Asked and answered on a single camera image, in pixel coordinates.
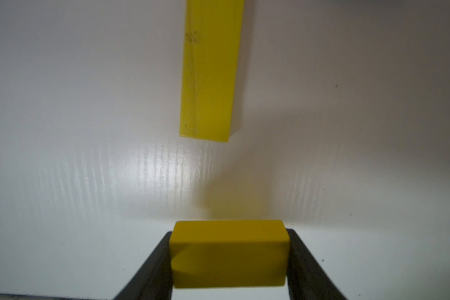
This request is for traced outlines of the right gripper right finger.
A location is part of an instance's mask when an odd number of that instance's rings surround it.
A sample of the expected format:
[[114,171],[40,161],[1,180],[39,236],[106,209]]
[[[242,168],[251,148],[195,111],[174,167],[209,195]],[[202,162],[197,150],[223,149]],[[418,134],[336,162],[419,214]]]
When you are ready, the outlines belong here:
[[295,230],[288,229],[287,287],[292,300],[346,300]]

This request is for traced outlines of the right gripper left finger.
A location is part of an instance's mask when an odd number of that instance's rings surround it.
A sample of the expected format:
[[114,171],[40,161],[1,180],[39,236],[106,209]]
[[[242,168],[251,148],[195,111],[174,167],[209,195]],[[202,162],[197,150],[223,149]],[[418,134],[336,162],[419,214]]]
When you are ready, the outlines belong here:
[[170,238],[167,232],[114,300],[170,300],[173,293]]

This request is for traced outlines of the yellow block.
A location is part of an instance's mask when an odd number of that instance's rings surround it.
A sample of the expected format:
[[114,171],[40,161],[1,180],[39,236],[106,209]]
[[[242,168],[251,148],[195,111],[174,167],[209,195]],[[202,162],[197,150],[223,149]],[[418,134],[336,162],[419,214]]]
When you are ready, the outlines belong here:
[[282,286],[290,244],[280,220],[179,221],[169,240],[174,287]]

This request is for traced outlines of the long yellow-green block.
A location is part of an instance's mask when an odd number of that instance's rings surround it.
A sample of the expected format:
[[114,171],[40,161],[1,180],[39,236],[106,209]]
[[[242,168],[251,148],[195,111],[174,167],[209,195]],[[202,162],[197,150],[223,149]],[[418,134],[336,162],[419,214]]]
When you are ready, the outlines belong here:
[[179,133],[228,142],[244,1],[187,1]]

